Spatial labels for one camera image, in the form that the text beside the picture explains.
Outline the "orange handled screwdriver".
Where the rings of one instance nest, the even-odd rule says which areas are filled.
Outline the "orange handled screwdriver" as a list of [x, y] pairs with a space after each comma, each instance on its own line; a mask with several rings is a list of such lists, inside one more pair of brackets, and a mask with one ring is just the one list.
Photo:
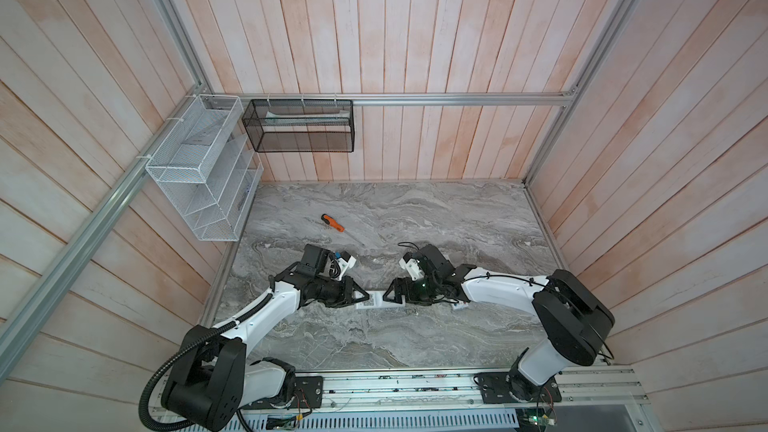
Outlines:
[[331, 217], [331, 216], [329, 216], [327, 214], [322, 214], [321, 215], [321, 220], [326, 225], [334, 228], [338, 232], [340, 232], [340, 233], [344, 233], [345, 232], [345, 228], [341, 224], [339, 224], [333, 217]]

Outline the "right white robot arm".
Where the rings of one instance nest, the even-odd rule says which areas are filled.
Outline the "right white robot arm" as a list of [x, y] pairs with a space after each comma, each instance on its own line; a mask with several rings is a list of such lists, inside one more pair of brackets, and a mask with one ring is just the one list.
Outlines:
[[383, 294], [385, 302], [429, 306], [448, 302], [490, 303], [538, 318], [546, 338], [525, 349], [504, 376], [504, 391], [517, 402], [541, 397], [545, 386], [571, 366], [590, 367], [615, 325], [611, 311], [571, 272], [549, 276], [518, 276], [462, 264], [440, 268], [424, 260], [401, 263], [409, 275], [396, 278]]

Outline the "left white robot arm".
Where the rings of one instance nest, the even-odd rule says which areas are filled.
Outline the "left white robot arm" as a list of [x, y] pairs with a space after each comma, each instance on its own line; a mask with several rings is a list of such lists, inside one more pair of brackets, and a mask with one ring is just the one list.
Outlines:
[[370, 298], [353, 278], [323, 274], [325, 263], [295, 262], [270, 278], [269, 288], [234, 316], [212, 327], [197, 325], [180, 349], [151, 376], [140, 397], [139, 417], [153, 431], [199, 425], [219, 431], [262, 399], [291, 403], [295, 368], [275, 358], [252, 365], [255, 346], [301, 307], [344, 308]]

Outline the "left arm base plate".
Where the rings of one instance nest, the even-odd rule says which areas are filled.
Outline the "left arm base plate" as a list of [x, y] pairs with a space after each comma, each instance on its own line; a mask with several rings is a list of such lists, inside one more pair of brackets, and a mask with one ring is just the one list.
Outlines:
[[243, 406], [244, 410], [263, 411], [309, 411], [318, 409], [323, 401], [324, 378], [322, 376], [299, 376], [288, 380], [278, 395], [264, 398]]

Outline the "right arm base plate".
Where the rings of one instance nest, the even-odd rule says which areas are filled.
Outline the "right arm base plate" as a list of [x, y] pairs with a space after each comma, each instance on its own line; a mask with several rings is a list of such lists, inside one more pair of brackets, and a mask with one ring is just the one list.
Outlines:
[[551, 377], [543, 385], [529, 382], [521, 374], [484, 372], [473, 377], [484, 404], [552, 404], [562, 401], [560, 388]]

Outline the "aluminium mounting rail front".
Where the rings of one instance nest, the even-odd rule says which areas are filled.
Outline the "aluminium mounting rail front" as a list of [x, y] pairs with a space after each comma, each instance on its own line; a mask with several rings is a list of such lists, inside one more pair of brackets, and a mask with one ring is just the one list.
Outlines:
[[[544, 408], [568, 406], [645, 405], [650, 402], [632, 368], [594, 366], [568, 368], [554, 378], [562, 401], [552, 404], [484, 404], [473, 381], [476, 374], [506, 372], [501, 369], [405, 369], [367, 371], [297, 372], [299, 376], [322, 376], [323, 401], [313, 413], [458, 410], [485, 408]], [[260, 394], [263, 382], [253, 373], [246, 376], [245, 391], [235, 396], [240, 407], [268, 398]]]

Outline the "aluminium frame bar back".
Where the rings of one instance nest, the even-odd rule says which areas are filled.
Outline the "aluminium frame bar back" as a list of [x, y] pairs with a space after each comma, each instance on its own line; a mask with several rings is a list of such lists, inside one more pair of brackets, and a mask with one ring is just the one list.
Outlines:
[[352, 101], [359, 106], [557, 106], [570, 105], [575, 95], [566, 92], [501, 92], [501, 93], [240, 93], [243, 101], [327, 100]]

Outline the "aluminium frame bar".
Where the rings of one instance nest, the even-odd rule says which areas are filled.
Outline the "aluminium frame bar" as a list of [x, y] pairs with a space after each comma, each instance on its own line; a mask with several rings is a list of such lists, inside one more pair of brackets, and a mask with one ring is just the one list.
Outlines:
[[174, 124], [182, 119], [192, 101], [208, 90], [208, 86], [197, 84], [184, 94], [148, 145], [134, 158], [115, 186], [57, 253], [42, 276], [13, 310], [10, 318], [1, 326], [2, 381], [10, 377], [87, 263], [142, 190], [148, 179], [147, 164], [170, 134]]
[[570, 105], [575, 95], [566, 92], [501, 92], [501, 93], [240, 93], [243, 101], [327, 100], [352, 101], [359, 106], [557, 106]]

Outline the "aluminium frame bar left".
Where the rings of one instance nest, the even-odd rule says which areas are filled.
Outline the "aluminium frame bar left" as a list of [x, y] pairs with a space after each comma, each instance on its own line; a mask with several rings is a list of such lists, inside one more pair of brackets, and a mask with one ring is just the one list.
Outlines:
[[184, 94], [148, 145], [134, 158], [115, 186], [57, 253], [42, 276], [13, 310], [10, 318], [1, 326], [2, 381], [10, 377], [87, 263], [142, 190], [148, 179], [147, 164], [170, 134], [174, 124], [182, 119], [192, 101], [208, 90], [208, 86], [197, 84]]

